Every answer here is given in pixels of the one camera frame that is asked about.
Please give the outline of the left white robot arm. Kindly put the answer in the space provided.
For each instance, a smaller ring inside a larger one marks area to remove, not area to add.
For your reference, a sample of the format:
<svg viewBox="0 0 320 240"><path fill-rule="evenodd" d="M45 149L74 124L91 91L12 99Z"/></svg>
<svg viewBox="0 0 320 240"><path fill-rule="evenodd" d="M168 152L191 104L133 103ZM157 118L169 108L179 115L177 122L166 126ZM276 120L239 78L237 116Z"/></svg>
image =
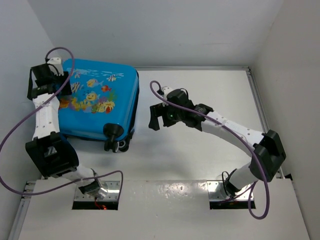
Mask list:
<svg viewBox="0 0 320 240"><path fill-rule="evenodd" d="M80 164L76 150L60 131L59 97L71 93L67 71L30 69L27 98L35 106L35 130L25 150L44 178L67 179L82 194L100 198L103 190L97 173Z"/></svg>

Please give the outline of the blue suitcase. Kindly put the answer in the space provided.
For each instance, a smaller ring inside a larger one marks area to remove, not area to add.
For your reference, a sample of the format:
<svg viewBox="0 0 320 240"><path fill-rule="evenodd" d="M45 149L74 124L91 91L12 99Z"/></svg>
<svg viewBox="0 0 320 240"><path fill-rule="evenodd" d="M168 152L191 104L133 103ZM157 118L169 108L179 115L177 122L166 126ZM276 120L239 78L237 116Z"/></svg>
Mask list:
<svg viewBox="0 0 320 240"><path fill-rule="evenodd" d="M101 141L105 151L126 152L135 132L140 93L138 71L129 65L76 59L63 63L71 95L61 96L60 132Z"/></svg>

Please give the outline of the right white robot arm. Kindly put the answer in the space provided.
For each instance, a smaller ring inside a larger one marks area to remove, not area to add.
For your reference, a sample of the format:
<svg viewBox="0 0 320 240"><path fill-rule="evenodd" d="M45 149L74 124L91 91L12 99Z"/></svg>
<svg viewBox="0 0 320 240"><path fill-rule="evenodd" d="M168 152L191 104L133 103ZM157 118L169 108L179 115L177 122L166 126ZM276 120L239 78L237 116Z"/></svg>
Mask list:
<svg viewBox="0 0 320 240"><path fill-rule="evenodd" d="M235 197L243 187L258 180L270 182L286 159L286 153L277 132L249 129L223 117L202 103L182 108L164 103L152 105L148 125L150 129L155 131L160 129L159 117L162 117L165 127L182 122L187 127L227 141L251 157L249 163L234 169L224 180L223 194L228 197Z"/></svg>

